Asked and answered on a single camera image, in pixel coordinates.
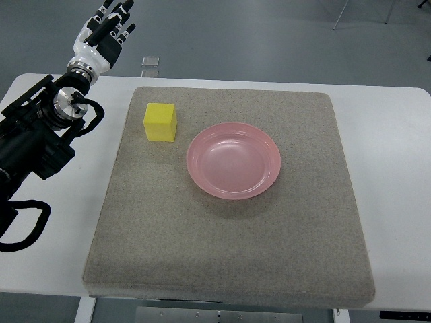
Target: robotic hand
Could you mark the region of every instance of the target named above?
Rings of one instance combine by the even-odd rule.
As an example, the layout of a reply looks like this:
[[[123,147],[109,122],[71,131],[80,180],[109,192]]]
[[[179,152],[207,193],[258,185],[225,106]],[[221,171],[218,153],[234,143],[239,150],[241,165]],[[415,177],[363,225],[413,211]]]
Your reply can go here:
[[[72,140],[92,131],[104,117],[103,108],[84,96],[100,74],[114,66],[124,41],[135,29],[131,24],[120,33],[129,19],[133,0],[119,3],[104,18],[112,2],[106,0],[84,24],[66,74],[56,81],[47,75],[1,112],[5,119],[0,122],[0,237],[12,224],[17,209],[42,211],[26,239],[11,244],[0,242],[2,252],[31,246],[51,213],[49,205],[42,201],[10,201],[21,183],[31,172],[43,180],[59,172],[75,156],[70,147]],[[96,117],[84,128],[88,105]],[[60,137],[55,131],[62,129],[67,130]]]

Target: yellow cube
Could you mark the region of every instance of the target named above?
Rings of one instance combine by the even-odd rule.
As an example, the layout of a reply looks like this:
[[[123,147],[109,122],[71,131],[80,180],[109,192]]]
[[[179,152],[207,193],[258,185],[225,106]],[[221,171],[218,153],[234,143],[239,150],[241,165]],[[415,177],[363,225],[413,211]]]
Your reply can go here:
[[[175,140],[175,104],[149,103],[143,118],[145,133],[150,141]]]

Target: pink bowl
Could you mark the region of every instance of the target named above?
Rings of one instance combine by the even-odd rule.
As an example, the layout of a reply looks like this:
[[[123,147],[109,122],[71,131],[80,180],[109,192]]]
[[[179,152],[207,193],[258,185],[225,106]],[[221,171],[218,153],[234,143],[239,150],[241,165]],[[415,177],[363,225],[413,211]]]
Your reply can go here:
[[[205,192],[239,200],[261,194],[277,179],[281,157],[262,130],[226,122],[206,128],[187,150],[187,169]]]

